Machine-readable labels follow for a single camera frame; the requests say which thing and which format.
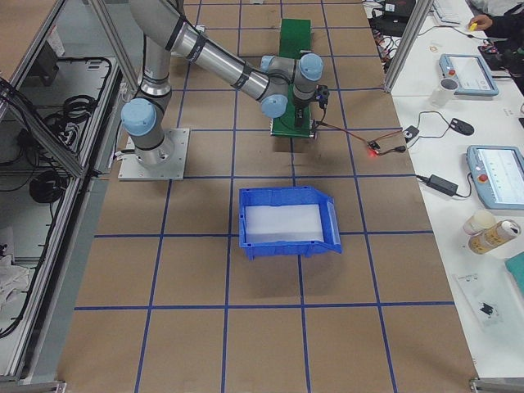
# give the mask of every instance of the black sleeve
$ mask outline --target black sleeve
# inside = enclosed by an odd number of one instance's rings
[[[524,29],[524,14],[493,16],[493,25],[486,30],[488,37],[515,38],[522,41],[522,30]]]

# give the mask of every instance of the green board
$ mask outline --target green board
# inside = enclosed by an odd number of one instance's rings
[[[278,55],[291,59],[299,59],[301,51],[311,50],[311,20],[282,19],[280,29],[280,49]],[[286,113],[271,124],[271,135],[288,138],[311,138],[311,114],[309,107],[304,109],[304,124],[295,127],[295,106],[293,106],[292,89],[287,92]]]

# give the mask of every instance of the tablet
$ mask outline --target tablet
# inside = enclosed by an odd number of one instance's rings
[[[490,67],[480,55],[442,55],[440,68],[446,78],[457,81],[455,94],[489,97],[499,94]]]
[[[517,147],[470,146],[466,157],[488,209],[524,210],[524,158]]]

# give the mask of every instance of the blue plastic bin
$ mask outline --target blue plastic bin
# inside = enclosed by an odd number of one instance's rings
[[[315,188],[309,186],[242,188],[239,201],[239,243],[250,260],[253,260],[256,256],[269,255],[311,256],[312,254],[322,254],[327,251],[342,253],[333,198]],[[249,219],[246,217],[246,208],[248,206],[296,205],[318,205],[323,242],[320,240],[248,242],[246,240],[246,219]]]

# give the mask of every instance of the hand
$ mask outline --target hand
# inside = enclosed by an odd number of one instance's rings
[[[469,21],[468,28],[470,28],[474,23],[477,24],[477,27],[475,27],[474,30],[486,30],[491,27],[493,21],[488,17],[488,15],[477,15]]]

